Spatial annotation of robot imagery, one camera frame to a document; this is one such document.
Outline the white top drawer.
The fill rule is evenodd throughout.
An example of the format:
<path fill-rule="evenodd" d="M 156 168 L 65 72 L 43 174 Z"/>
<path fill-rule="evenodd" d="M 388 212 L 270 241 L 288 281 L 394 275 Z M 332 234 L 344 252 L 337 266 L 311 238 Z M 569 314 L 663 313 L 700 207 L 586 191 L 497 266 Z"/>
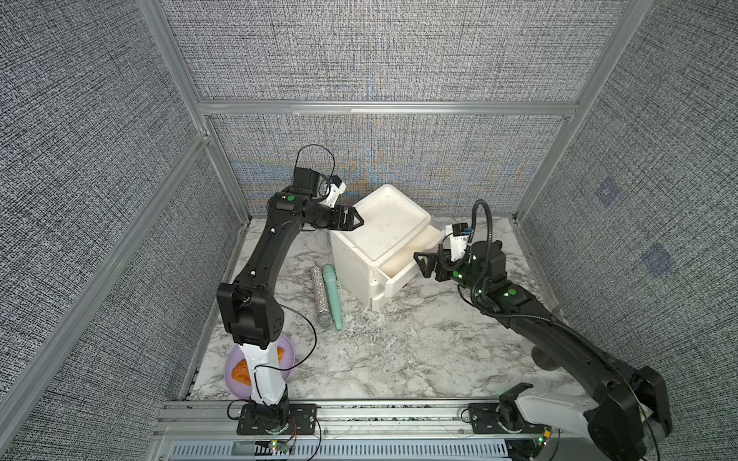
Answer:
<path fill-rule="evenodd" d="M 434 253 L 443 232 L 429 225 L 384 262 L 376 272 L 376 286 L 372 301 L 384 303 L 396 296 L 412 279 L 420 274 L 416 253 Z"/>

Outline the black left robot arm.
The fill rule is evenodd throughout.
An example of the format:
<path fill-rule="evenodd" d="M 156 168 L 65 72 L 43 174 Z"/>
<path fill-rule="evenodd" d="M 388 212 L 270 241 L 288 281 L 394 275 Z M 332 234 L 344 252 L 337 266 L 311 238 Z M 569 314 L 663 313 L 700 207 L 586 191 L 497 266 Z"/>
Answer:
<path fill-rule="evenodd" d="M 363 225 L 354 207 L 337 202 L 345 190 L 338 176 L 295 168 L 292 183 L 269 198 L 263 233 L 248 262 L 232 282 L 223 282 L 217 289 L 224 328 L 244 355 L 251 399 L 258 405 L 275 407 L 286 397 L 276 347 L 284 327 L 284 308 L 275 298 L 275 289 L 288 251 L 306 226 L 351 232 Z"/>

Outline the aluminium front rail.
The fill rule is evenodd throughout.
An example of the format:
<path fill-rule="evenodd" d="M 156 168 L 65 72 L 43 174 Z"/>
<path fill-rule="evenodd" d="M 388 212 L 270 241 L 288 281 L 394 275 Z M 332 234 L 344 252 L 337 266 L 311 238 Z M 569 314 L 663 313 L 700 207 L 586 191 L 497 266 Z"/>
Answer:
<path fill-rule="evenodd" d="M 147 460 L 597 460 L 584 438 L 530 426 L 476 435 L 467 406 L 494 399 L 316 400 L 313 435 L 236 434 L 243 401 L 171 401 Z"/>

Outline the purple plate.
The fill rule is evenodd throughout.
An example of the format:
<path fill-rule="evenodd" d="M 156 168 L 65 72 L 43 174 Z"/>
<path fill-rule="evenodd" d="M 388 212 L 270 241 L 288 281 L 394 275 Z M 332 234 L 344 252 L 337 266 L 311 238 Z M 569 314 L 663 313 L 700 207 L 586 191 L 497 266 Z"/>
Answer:
<path fill-rule="evenodd" d="M 277 341 L 280 367 L 284 368 L 282 376 L 288 381 L 291 371 L 286 368 L 295 364 L 295 350 L 290 338 L 284 334 Z M 252 382 L 249 368 L 240 346 L 235 345 L 228 356 L 224 369 L 224 380 L 229 391 L 238 399 L 249 399 L 252 393 Z"/>

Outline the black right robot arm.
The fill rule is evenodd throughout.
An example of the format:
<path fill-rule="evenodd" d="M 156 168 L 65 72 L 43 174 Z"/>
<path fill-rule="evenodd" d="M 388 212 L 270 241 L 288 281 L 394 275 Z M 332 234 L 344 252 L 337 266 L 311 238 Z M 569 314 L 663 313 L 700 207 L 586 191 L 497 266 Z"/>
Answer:
<path fill-rule="evenodd" d="M 505 391 L 493 410 L 470 406 L 476 432 L 549 426 L 588 439 L 611 460 L 640 460 L 672 433 L 664 378 L 651 367 L 635 369 L 604 352 L 509 280 L 501 241 L 475 242 L 456 263 L 447 261 L 450 255 L 438 248 L 413 258 L 424 278 L 455 282 L 472 307 L 532 342 L 539 367 L 564 369 L 586 393 L 574 398 L 521 382 Z"/>

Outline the white drawer cabinet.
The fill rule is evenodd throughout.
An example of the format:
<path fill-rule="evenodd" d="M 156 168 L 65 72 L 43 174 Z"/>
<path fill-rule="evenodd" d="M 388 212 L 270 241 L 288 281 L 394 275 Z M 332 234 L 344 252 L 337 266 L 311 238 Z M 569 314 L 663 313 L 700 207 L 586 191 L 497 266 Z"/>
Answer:
<path fill-rule="evenodd" d="M 330 233 L 332 260 L 337 279 L 372 310 L 384 303 L 372 301 L 376 272 L 407 242 L 413 240 L 432 217 L 395 186 L 385 184 L 356 203 L 364 225 L 353 232 Z"/>

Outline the orange pastry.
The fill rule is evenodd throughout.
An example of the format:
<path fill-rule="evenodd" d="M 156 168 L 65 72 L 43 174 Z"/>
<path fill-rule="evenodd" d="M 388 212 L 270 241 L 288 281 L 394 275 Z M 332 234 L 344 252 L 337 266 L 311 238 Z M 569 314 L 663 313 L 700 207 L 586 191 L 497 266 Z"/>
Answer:
<path fill-rule="evenodd" d="M 231 377 L 232 377 L 232 380 L 240 384 L 247 385 L 247 386 L 252 385 L 248 364 L 243 357 L 240 357 L 240 361 L 238 361 L 232 367 Z"/>

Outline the mint green microphone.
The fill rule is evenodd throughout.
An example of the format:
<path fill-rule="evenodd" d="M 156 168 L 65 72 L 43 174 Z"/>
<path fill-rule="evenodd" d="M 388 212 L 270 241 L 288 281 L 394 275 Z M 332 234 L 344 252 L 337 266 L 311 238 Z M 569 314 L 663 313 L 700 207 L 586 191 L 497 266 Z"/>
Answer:
<path fill-rule="evenodd" d="M 336 269 L 328 264 L 323 267 L 322 274 L 334 327 L 337 330 L 343 330 L 342 306 L 338 293 Z"/>

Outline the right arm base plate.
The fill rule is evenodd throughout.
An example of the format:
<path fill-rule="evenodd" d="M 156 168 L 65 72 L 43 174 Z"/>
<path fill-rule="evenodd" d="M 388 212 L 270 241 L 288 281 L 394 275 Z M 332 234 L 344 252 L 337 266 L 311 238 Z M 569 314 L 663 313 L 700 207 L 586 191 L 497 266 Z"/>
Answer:
<path fill-rule="evenodd" d="M 501 425 L 499 403 L 470 403 L 466 413 L 476 435 L 504 434 L 507 431 Z"/>

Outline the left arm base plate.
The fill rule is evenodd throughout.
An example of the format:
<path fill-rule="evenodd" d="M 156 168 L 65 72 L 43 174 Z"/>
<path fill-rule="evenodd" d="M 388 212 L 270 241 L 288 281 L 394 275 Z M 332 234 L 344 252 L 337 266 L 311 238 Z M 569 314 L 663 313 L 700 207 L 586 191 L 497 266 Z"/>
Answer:
<path fill-rule="evenodd" d="M 318 406 L 314 403 L 259 405 L 246 403 L 241 409 L 236 434 L 241 436 L 313 435 Z"/>

